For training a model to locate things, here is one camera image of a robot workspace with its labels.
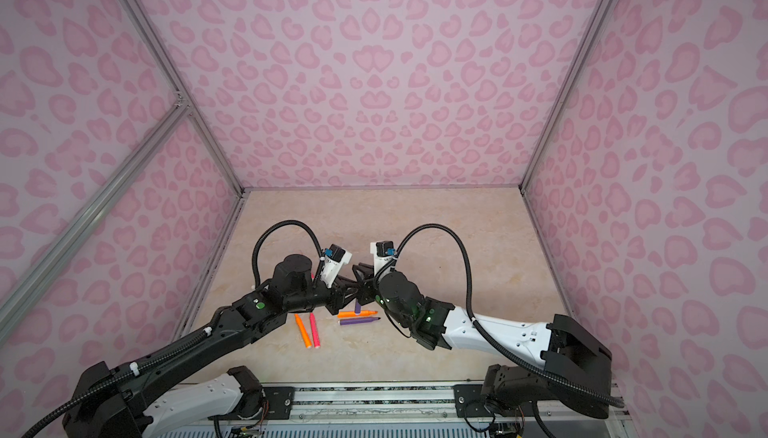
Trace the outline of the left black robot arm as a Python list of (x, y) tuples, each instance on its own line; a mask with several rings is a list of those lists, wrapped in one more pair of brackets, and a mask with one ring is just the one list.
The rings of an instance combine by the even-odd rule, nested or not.
[(93, 366), (83, 373), (75, 405), (63, 416), (70, 437), (138, 437), (154, 424), (150, 405), (219, 358), (251, 345), (284, 325), (291, 313), (325, 307), (333, 315), (354, 301), (374, 275), (367, 264), (353, 266), (353, 278), (338, 276), (333, 284), (311, 275), (311, 260), (287, 256), (271, 279), (211, 320), (166, 347), (112, 369)]

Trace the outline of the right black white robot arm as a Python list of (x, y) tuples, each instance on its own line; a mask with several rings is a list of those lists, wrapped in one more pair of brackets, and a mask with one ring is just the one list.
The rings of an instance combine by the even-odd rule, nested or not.
[(472, 314), (423, 295), (399, 271), (357, 264), (357, 296), (377, 303), (405, 337), (433, 351), (474, 350), (496, 354), (509, 365), (488, 368), (482, 398), (497, 413), (524, 402), (557, 400), (571, 410), (605, 419), (625, 403), (612, 393), (612, 354), (573, 318), (515, 322)]

